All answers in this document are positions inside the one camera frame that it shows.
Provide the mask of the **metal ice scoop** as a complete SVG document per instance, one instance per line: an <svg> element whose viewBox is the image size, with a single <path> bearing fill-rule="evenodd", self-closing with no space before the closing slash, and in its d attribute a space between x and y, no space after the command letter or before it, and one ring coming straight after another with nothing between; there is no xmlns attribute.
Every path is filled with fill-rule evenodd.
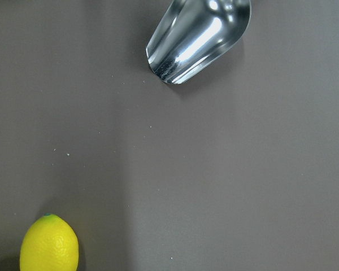
<svg viewBox="0 0 339 271"><path fill-rule="evenodd" d="M150 69L183 84L229 51L244 35L250 1L172 1L146 45Z"/></svg>

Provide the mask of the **yellow lemon near scoop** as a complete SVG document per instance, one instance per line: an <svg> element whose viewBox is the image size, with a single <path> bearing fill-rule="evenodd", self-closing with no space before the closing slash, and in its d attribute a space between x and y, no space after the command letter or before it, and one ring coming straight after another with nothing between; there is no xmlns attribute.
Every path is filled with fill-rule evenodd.
<svg viewBox="0 0 339 271"><path fill-rule="evenodd" d="M47 213L30 226L20 249L20 270L76 270L79 242L59 216Z"/></svg>

